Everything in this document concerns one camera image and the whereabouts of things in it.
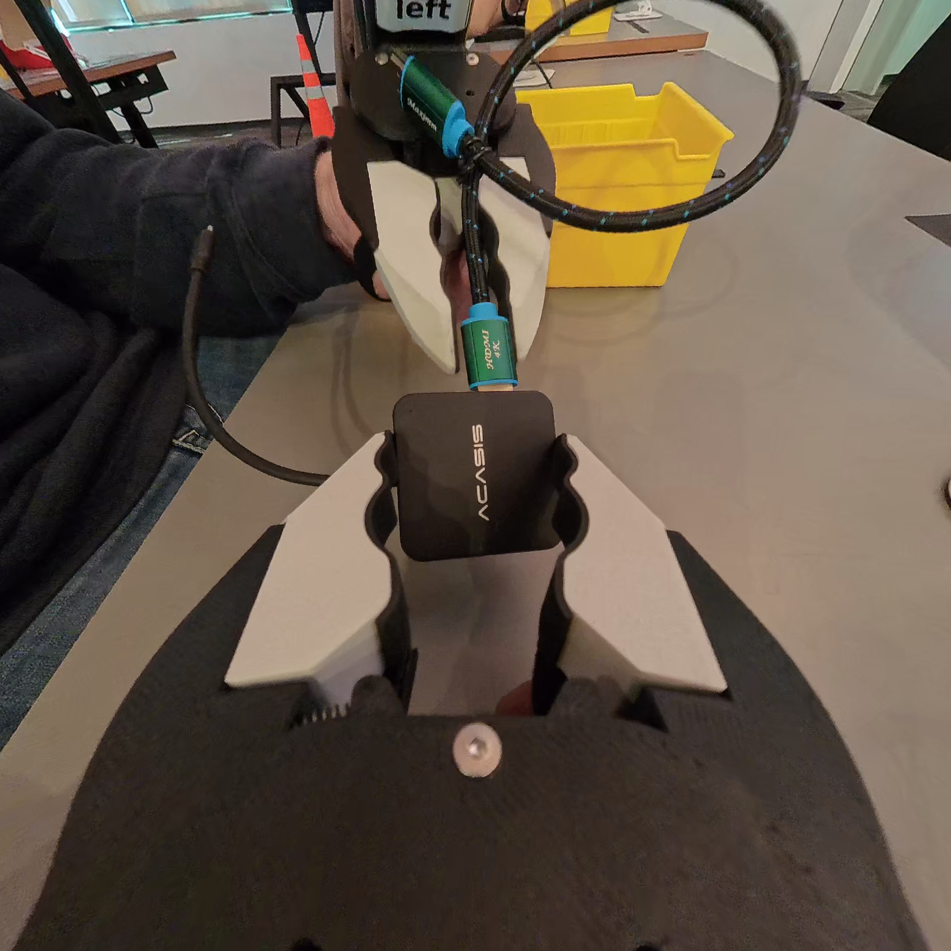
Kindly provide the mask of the yellow plastic bin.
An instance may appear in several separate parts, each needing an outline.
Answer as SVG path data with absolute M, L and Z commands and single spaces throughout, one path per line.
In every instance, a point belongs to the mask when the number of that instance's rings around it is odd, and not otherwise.
M 561 199 L 601 211 L 649 211 L 696 199 L 733 136 L 673 83 L 652 96 L 632 85 L 517 92 L 553 154 Z M 630 234 L 553 223 L 550 288 L 659 287 L 687 222 Z

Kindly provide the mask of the wooden office desk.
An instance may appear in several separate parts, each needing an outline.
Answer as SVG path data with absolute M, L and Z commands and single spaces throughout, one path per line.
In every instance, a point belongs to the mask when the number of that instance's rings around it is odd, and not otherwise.
M 152 82 L 153 74 L 163 82 L 160 67 L 177 59 L 173 51 L 162 51 L 142 55 L 113 57 L 81 68 L 91 87 L 107 84 L 112 80 L 125 80 L 127 77 L 143 76 Z M 18 73 L 20 85 L 10 75 L 2 75 L 2 89 L 23 98 L 22 89 L 29 89 L 36 97 L 51 95 L 68 89 L 65 79 L 55 68 L 33 69 Z
M 702 50 L 708 32 L 667 14 L 646 23 L 612 20 L 606 32 L 590 35 L 563 35 L 535 54 L 540 63 L 576 62 L 604 58 Z

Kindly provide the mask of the black sign easel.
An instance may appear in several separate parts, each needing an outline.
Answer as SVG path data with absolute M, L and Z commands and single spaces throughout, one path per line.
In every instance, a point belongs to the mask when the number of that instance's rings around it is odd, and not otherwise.
M 127 77 L 125 80 L 112 80 L 106 84 L 91 87 L 82 73 L 82 66 L 74 57 L 64 35 L 58 29 L 53 12 L 40 1 L 17 1 L 19 12 L 26 20 L 37 41 L 50 56 L 53 68 L 65 79 L 74 111 L 80 125 L 86 126 L 101 138 L 113 143 L 121 142 L 121 135 L 113 125 L 109 111 L 117 108 L 125 118 L 133 140 L 146 149 L 157 149 L 158 145 L 152 130 L 139 111 L 138 101 L 149 99 L 167 90 L 165 81 L 158 80 L 153 74 L 152 82 L 146 77 Z M 5 68 L 20 85 L 18 73 L 5 62 Z M 46 95 L 36 97 L 29 89 L 22 89 L 23 99 L 35 110 L 48 114 L 52 103 Z

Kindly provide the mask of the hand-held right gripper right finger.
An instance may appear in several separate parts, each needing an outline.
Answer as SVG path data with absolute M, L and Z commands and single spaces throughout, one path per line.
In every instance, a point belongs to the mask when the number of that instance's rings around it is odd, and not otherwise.
M 720 695 L 727 679 L 663 521 L 575 436 L 553 447 L 562 543 L 543 600 L 531 703 L 568 680 Z

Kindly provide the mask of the black office chair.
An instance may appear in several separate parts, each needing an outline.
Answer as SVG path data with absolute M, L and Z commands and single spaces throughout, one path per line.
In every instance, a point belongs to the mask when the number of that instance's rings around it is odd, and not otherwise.
M 939 158 L 950 158 L 949 33 L 939 30 L 888 86 L 866 124 Z

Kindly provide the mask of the another person's forearm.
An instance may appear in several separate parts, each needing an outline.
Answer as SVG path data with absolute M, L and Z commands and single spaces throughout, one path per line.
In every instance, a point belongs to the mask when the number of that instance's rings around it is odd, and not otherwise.
M 477 39 L 500 26 L 517 26 L 524 22 L 527 1 L 472 2 L 468 39 Z

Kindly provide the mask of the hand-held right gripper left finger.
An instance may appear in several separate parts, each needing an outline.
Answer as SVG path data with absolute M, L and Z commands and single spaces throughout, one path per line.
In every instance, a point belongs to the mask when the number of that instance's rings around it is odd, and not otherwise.
M 349 705 L 365 676 L 390 681 L 409 706 L 412 647 L 398 563 L 395 438 L 373 435 L 280 527 L 224 681 L 303 683 L 321 707 Z

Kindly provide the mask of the person's left hand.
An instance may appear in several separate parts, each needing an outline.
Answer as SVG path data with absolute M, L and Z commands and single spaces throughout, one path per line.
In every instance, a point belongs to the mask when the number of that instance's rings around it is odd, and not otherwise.
M 376 269 L 374 253 L 340 197 L 334 162 L 328 149 L 317 156 L 314 184 L 320 229 L 327 242 L 350 265 L 367 294 L 378 301 L 389 302 L 390 295 Z

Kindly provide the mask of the orange traffic cone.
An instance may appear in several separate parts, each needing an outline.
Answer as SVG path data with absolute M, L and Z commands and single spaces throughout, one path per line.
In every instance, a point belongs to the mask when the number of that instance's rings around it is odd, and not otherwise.
M 305 34 L 305 28 L 303 27 L 299 27 L 297 45 L 312 136 L 315 139 L 331 138 L 335 134 L 335 123 L 323 92 L 316 47 L 313 40 Z

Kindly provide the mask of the person's blue jeans leg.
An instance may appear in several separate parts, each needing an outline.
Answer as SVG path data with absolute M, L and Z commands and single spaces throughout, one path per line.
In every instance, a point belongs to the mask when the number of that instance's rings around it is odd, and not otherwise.
M 244 396 L 279 340 L 280 335 L 201 340 L 200 380 L 222 422 Z M 2 746 L 18 729 L 210 443 L 207 428 L 195 410 L 185 405 L 166 446 L 161 468 L 148 490 L 2 652 Z

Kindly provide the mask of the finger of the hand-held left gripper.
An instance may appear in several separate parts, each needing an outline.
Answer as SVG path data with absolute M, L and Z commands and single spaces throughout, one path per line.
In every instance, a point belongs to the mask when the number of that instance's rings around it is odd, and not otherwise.
M 458 373 L 457 330 L 467 314 L 461 188 L 395 160 L 371 161 L 367 171 L 382 284 L 416 344 Z
M 550 238 L 541 215 L 504 190 L 488 174 L 479 184 L 487 227 L 489 284 L 498 311 L 509 320 L 518 359 L 534 342 L 544 308 Z

